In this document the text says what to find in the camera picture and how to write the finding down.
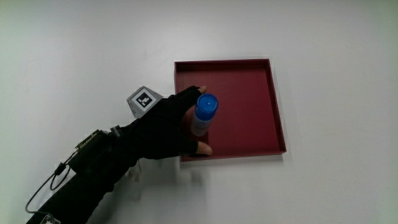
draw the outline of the red square tray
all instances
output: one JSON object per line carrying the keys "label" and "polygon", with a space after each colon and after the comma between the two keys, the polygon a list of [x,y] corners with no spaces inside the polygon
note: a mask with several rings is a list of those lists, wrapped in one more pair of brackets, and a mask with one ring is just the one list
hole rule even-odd
{"label": "red square tray", "polygon": [[180,130],[209,144],[213,155],[185,155],[181,161],[286,152],[268,59],[175,62],[176,93],[192,85],[206,85],[207,93],[218,99],[218,110],[205,136],[198,138],[189,131],[194,107],[185,114]]}

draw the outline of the cable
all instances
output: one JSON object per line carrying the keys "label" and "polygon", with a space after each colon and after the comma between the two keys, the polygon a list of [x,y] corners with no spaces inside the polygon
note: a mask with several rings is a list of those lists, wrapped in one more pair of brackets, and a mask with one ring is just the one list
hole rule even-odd
{"label": "cable", "polygon": [[52,175],[39,187],[39,189],[36,191],[35,194],[33,194],[33,196],[30,198],[30,200],[28,201],[28,203],[27,203],[26,206],[25,206],[25,211],[26,211],[27,213],[31,213],[31,214],[38,213],[38,214],[43,214],[43,215],[50,215],[52,224],[55,224],[55,222],[54,222],[54,216],[53,216],[51,213],[49,213],[49,212],[40,212],[40,211],[35,211],[35,212],[33,212],[33,211],[29,211],[29,210],[27,209],[27,207],[29,206],[29,204],[31,203],[31,201],[33,200],[33,198],[37,195],[37,193],[42,189],[42,187],[43,187],[53,176],[55,176],[55,173],[52,174]]}
{"label": "cable", "polygon": [[69,171],[70,171],[70,167],[68,169],[68,172],[63,176],[63,179],[59,182],[59,184],[56,187],[53,188],[52,184],[54,183],[55,177],[58,176],[58,175],[54,175],[52,180],[51,180],[50,190],[56,190],[62,184],[62,182],[67,178],[67,176],[69,174]]}
{"label": "cable", "polygon": [[60,175],[60,174],[65,170],[66,166],[68,165],[67,162],[69,162],[69,160],[73,157],[73,155],[75,155],[75,153],[76,153],[76,151],[73,152],[72,155],[70,155],[70,157],[69,157],[64,163],[61,162],[61,163],[58,165],[58,167],[55,169],[54,173],[53,173],[53,174],[52,174],[52,175],[39,187],[39,189],[37,189],[36,193],[33,194],[33,196],[30,198],[30,200],[28,201],[28,203],[27,203],[26,206],[25,206],[25,211],[26,211],[27,213],[31,213],[31,214],[36,214],[36,213],[38,213],[38,214],[42,214],[42,215],[49,215],[50,218],[51,218],[51,223],[52,223],[52,224],[55,224],[54,216],[53,216],[50,212],[29,211],[29,209],[27,209],[27,207],[28,207],[29,204],[32,202],[33,198],[37,195],[37,193],[43,188],[43,186],[44,186],[51,178],[53,178],[52,181],[51,181],[51,184],[50,184],[50,189],[51,189],[51,190],[57,189],[57,188],[62,184],[62,182],[67,178],[67,176],[68,176],[68,174],[69,174],[70,167],[69,167],[69,169],[68,169],[68,172],[65,174],[65,176],[64,176],[63,179],[61,180],[61,182],[60,182],[55,188],[52,188],[52,184],[53,184],[53,182],[54,182],[55,176]]}

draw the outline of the glue stick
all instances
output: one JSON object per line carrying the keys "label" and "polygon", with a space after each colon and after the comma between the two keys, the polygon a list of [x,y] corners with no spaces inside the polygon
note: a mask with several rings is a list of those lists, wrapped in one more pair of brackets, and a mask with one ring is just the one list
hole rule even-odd
{"label": "glue stick", "polygon": [[204,136],[207,133],[217,108],[218,101],[215,96],[209,93],[199,96],[191,123],[192,134]]}

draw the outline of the bottle cap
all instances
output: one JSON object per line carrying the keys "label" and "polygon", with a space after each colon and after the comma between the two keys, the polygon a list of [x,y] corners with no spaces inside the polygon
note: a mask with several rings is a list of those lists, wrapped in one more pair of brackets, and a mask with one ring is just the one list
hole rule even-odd
{"label": "bottle cap", "polygon": [[195,115],[202,121],[208,121],[214,117],[218,108],[218,100],[215,96],[205,93],[199,96]]}

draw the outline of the gloved hand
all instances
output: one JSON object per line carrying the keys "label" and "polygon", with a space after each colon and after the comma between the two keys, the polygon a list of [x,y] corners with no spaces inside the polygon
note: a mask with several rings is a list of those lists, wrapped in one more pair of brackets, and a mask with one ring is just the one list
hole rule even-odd
{"label": "gloved hand", "polygon": [[181,154],[211,155],[213,151],[209,145],[189,140],[178,130],[185,112],[196,104],[206,90],[206,86],[191,86],[176,95],[161,99],[141,119],[135,120],[130,127],[126,126],[138,157],[163,159]]}

